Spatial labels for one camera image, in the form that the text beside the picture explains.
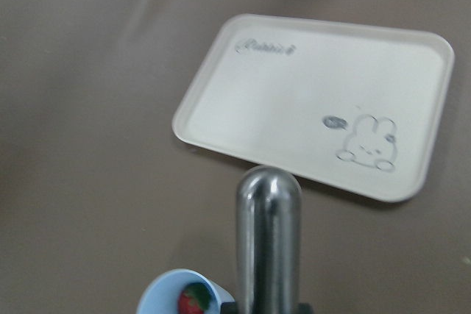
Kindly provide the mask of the cream rabbit tray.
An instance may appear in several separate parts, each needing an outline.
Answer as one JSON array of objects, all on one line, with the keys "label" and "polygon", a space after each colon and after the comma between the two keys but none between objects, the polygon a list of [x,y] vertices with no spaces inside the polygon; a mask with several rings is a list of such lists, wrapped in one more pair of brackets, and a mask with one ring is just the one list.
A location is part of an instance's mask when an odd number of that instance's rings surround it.
[{"label": "cream rabbit tray", "polygon": [[431,32],[238,15],[172,129],[195,146],[404,201],[425,182],[454,59]]}]

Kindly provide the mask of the light blue plastic cup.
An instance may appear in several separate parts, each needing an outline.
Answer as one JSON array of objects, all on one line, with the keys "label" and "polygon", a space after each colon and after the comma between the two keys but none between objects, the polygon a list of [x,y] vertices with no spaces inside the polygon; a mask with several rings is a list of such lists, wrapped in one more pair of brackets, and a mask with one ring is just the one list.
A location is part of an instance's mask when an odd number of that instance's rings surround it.
[{"label": "light blue plastic cup", "polygon": [[161,274],[144,291],[137,306],[137,313],[178,313],[177,300],[183,288],[190,283],[206,284],[213,296],[212,305],[206,313],[220,313],[224,303],[235,299],[224,288],[198,272],[174,269]]}]

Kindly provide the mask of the red strawberry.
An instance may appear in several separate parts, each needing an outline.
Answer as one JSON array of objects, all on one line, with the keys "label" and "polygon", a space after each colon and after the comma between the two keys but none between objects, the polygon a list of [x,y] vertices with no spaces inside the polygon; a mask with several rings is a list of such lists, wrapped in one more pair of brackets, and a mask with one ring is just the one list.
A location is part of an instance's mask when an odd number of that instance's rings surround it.
[{"label": "red strawberry", "polygon": [[209,311],[213,296],[206,284],[193,282],[185,286],[177,300],[181,314],[203,314]]}]

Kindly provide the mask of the steel muddler black tip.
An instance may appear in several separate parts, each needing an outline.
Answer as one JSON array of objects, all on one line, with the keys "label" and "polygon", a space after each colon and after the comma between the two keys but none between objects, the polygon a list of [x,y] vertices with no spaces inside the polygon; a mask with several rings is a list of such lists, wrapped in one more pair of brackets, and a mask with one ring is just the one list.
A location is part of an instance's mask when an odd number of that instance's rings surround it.
[{"label": "steel muddler black tip", "polygon": [[236,191],[240,313],[296,313],[299,302],[301,188],[288,172],[249,170]]}]

